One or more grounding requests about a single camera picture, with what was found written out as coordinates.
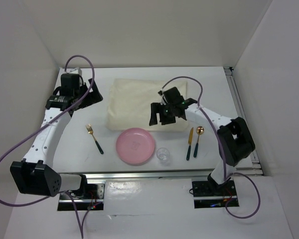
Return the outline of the gold fork green handle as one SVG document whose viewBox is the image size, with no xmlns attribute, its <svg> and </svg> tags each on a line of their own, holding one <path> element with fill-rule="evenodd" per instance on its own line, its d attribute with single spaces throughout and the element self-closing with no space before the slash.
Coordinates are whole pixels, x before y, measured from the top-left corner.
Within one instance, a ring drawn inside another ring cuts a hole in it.
<svg viewBox="0 0 299 239">
<path fill-rule="evenodd" d="M 92 136 L 92 138 L 93 138 L 93 140 L 94 140 L 94 142 L 95 142 L 95 144 L 96 144 L 96 146 L 97 146 L 99 152 L 100 152 L 101 154 L 104 154 L 103 149 L 101 148 L 100 144 L 98 143 L 97 139 L 96 139 L 95 136 L 94 136 L 94 131 L 93 131 L 91 125 L 90 125 L 90 124 L 87 124 L 87 125 L 86 125 L 86 129 L 87 129 L 88 133 Z"/>
</svg>

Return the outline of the cream cloth placemat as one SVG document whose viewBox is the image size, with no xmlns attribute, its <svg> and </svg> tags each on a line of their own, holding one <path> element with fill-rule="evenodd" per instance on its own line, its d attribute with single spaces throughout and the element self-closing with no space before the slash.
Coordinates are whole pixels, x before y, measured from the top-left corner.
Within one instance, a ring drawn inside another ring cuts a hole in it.
<svg viewBox="0 0 299 239">
<path fill-rule="evenodd" d="M 115 79 L 110 87 L 106 127 L 110 130 L 143 128 L 156 132 L 182 132 L 189 126 L 183 119 L 176 123 L 149 126 L 150 105 L 159 103 L 161 90 L 165 81 Z"/>
</svg>

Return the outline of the gold knife green handle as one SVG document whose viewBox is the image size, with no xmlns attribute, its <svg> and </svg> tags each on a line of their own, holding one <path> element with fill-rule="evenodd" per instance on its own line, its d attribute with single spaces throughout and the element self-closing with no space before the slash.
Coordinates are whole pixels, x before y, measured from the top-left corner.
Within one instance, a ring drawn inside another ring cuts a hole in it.
<svg viewBox="0 0 299 239">
<path fill-rule="evenodd" d="M 189 137 L 188 137 L 188 149 L 187 149 L 187 154 L 186 154 L 186 160 L 190 160 L 190 153 L 191 153 L 191 145 L 192 145 L 192 139 L 193 139 L 193 131 L 194 128 L 192 127 L 190 132 L 189 132 Z"/>
</svg>

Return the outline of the pink plate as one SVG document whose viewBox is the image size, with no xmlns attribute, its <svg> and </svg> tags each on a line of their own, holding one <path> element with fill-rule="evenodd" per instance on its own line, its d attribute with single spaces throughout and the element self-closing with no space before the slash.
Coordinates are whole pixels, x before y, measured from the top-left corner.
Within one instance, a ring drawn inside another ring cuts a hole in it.
<svg viewBox="0 0 299 239">
<path fill-rule="evenodd" d="M 142 128 L 124 130 L 117 138 L 116 152 L 120 160 L 130 165 L 146 163 L 153 155 L 155 140 Z"/>
</svg>

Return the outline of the gold spoon green handle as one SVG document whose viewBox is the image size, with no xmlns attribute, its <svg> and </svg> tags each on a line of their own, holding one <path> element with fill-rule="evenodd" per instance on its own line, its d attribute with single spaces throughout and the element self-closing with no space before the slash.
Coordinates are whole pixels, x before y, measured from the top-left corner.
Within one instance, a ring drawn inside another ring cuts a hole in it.
<svg viewBox="0 0 299 239">
<path fill-rule="evenodd" d="M 196 129 L 196 133 L 197 133 L 197 141 L 196 141 L 196 145 L 195 145 L 195 148 L 194 148 L 194 153 L 193 153 L 193 157 L 196 158 L 197 155 L 198 155 L 198 148 L 199 148 L 199 139 L 200 139 L 200 136 L 204 134 L 204 127 L 203 126 L 199 126 L 197 127 Z"/>
</svg>

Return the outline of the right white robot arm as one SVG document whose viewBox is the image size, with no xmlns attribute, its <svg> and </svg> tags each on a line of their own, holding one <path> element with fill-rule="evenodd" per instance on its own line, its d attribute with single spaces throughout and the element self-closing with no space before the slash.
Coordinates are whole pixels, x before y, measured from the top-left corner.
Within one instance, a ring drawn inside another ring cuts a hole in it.
<svg viewBox="0 0 299 239">
<path fill-rule="evenodd" d="M 256 148 L 246 121 L 241 117 L 222 116 L 201 106 L 197 100 L 185 99 L 176 87 L 158 94 L 161 101 L 150 105 L 149 126 L 172 124 L 176 123 L 176 118 L 181 118 L 215 133 L 221 161 L 208 175 L 207 189 L 212 195 L 219 195 L 239 162 Z"/>
</svg>

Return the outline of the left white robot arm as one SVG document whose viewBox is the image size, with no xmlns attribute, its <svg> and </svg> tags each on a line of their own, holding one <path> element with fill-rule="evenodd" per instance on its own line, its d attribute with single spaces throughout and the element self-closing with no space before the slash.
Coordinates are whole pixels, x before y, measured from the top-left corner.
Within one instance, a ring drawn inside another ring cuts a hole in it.
<svg viewBox="0 0 299 239">
<path fill-rule="evenodd" d="M 78 199 L 88 194 L 86 176 L 61 175 L 53 170 L 53 159 L 66 126 L 73 113 L 102 101 L 103 97 L 92 79 L 88 84 L 82 78 L 80 68 L 72 68 L 60 76 L 56 87 L 45 105 L 41 127 L 43 130 L 21 161 L 14 161 L 10 172 L 20 193 L 54 197 L 63 191 L 70 191 Z"/>
</svg>

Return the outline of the clear glass cup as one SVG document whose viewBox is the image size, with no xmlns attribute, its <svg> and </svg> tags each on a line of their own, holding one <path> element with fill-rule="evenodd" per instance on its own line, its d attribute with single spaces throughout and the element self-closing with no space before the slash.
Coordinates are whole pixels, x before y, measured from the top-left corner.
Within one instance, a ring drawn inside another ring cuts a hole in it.
<svg viewBox="0 0 299 239">
<path fill-rule="evenodd" d="M 159 148 L 156 152 L 156 156 L 163 166 L 170 165 L 170 152 L 167 148 Z"/>
</svg>

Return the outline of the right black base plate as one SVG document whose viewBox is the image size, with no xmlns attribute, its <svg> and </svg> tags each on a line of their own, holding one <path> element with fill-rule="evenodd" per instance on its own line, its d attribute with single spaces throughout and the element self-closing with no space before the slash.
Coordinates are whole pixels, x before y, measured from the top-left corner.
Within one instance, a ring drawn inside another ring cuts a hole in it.
<svg viewBox="0 0 299 239">
<path fill-rule="evenodd" d="M 192 181 L 192 188 L 188 191 L 193 196 L 194 208 L 224 208 L 238 207 L 236 186 L 233 180 L 230 180 L 220 189 L 212 189 L 207 180 Z"/>
</svg>

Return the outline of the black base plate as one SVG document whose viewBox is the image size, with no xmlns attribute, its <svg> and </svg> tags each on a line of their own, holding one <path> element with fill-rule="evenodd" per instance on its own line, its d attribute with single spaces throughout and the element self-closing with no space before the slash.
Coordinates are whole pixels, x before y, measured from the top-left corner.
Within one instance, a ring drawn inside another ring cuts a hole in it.
<svg viewBox="0 0 299 239">
<path fill-rule="evenodd" d="M 230 180 L 220 189 L 212 189 L 207 180 L 192 181 L 192 188 L 188 191 L 193 196 L 194 208 L 224 208 L 238 207 L 236 186 L 233 180 Z"/>
<path fill-rule="evenodd" d="M 74 200 L 77 211 L 102 211 L 104 209 L 105 181 L 88 182 L 84 193 L 70 191 L 69 194 Z M 72 200 L 67 194 L 60 194 L 57 211 L 74 211 Z"/>
</svg>

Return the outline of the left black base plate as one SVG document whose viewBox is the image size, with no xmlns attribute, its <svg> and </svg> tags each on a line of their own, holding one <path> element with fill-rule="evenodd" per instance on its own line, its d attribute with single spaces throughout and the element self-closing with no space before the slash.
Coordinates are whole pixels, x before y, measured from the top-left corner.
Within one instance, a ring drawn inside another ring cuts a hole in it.
<svg viewBox="0 0 299 239">
<path fill-rule="evenodd" d="M 74 200 L 77 211 L 102 211 L 104 209 L 105 181 L 88 182 L 84 193 L 70 191 L 69 194 Z M 74 211 L 72 200 L 67 194 L 60 194 L 57 211 Z"/>
</svg>

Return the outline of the aluminium rail right side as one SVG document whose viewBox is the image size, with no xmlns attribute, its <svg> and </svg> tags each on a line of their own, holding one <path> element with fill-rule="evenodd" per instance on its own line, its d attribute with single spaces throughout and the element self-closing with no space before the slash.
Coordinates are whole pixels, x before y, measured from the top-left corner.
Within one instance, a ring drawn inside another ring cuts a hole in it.
<svg viewBox="0 0 299 239">
<path fill-rule="evenodd" d="M 245 115 L 245 111 L 242 105 L 242 101 L 238 92 L 238 88 L 234 79 L 234 74 L 233 74 L 234 69 L 232 67 L 224 67 L 224 72 L 225 72 L 225 76 L 227 78 L 227 82 L 231 91 L 231 95 L 233 97 L 233 101 L 235 104 L 235 108 L 237 111 L 237 114 L 239 117 L 243 118 L 245 120 L 245 122 L 247 122 L 246 119 L 246 115 Z M 258 155 L 256 150 L 254 150 L 251 154 L 250 154 L 250 158 L 251 158 L 251 162 L 253 165 L 253 169 L 254 170 L 261 170 L 262 171 L 262 167 L 261 167 L 261 163 L 259 161 Z"/>
</svg>

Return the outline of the aluminium rail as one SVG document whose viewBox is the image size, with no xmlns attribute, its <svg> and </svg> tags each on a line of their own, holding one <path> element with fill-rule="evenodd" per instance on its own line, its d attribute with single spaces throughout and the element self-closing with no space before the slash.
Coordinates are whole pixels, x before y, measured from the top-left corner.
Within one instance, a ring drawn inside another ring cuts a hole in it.
<svg viewBox="0 0 299 239">
<path fill-rule="evenodd" d="M 239 117 L 243 118 L 245 120 L 245 122 L 247 122 L 246 119 L 246 115 L 245 115 L 245 111 L 242 105 L 242 101 L 238 92 L 238 88 L 234 79 L 234 74 L 233 74 L 234 69 L 232 67 L 224 67 L 224 72 L 225 72 L 225 76 L 227 78 L 227 82 L 231 91 L 231 95 L 233 97 L 233 101 L 235 104 L 235 108 L 237 111 L 237 114 Z M 258 155 L 256 150 L 254 150 L 251 154 L 250 154 L 250 158 L 251 158 L 251 162 L 253 165 L 253 169 L 254 170 L 261 170 L 262 171 L 262 167 L 261 167 L 261 163 L 259 161 Z"/>
<path fill-rule="evenodd" d="M 163 178 L 193 178 L 207 177 L 211 170 L 171 170 L 171 171 L 144 171 L 144 172 L 105 172 L 105 173 L 63 173 L 85 175 L 88 179 L 163 179 Z"/>
</svg>

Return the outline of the aluminium rail front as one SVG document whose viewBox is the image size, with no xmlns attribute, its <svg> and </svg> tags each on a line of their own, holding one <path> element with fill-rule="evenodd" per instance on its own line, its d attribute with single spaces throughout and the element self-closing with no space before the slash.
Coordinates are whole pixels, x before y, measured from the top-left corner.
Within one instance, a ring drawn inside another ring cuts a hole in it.
<svg viewBox="0 0 299 239">
<path fill-rule="evenodd" d="M 211 170 L 171 170 L 171 171 L 144 171 L 144 172 L 105 172 L 105 173 L 63 173 L 85 175 L 88 179 L 163 179 L 163 178 L 193 178 L 207 177 Z"/>
</svg>

